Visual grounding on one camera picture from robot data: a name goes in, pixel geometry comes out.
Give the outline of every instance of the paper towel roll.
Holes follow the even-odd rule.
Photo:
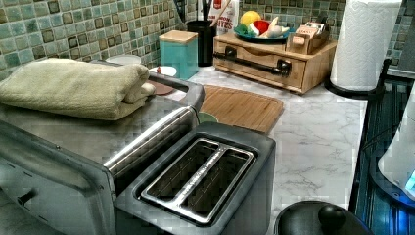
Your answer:
[[[378,83],[401,0],[347,0],[330,80],[353,91]]]

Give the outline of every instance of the beige towel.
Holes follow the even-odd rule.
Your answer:
[[[0,102],[80,118],[116,120],[154,94],[146,67],[112,67],[47,59],[20,67],[0,82]]]

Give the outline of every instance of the yellow fruit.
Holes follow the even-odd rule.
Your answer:
[[[256,22],[261,20],[260,15],[258,12],[255,11],[247,11],[241,16],[241,24],[244,24],[246,27],[250,25],[250,23]]]

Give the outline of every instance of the red fruit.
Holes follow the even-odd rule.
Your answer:
[[[264,32],[266,32],[269,25],[269,22],[263,20],[254,22],[254,26],[259,30],[259,35],[262,35]]]

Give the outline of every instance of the wooden shelf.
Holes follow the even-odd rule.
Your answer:
[[[213,65],[219,70],[303,94],[330,75],[336,45],[336,41],[328,41],[312,55],[304,55],[286,51],[286,44],[251,43],[230,32],[214,38],[214,54],[224,56],[214,58]],[[226,55],[229,53],[227,48],[231,48],[235,55]],[[279,61],[291,65],[288,76],[262,69],[276,68]]]

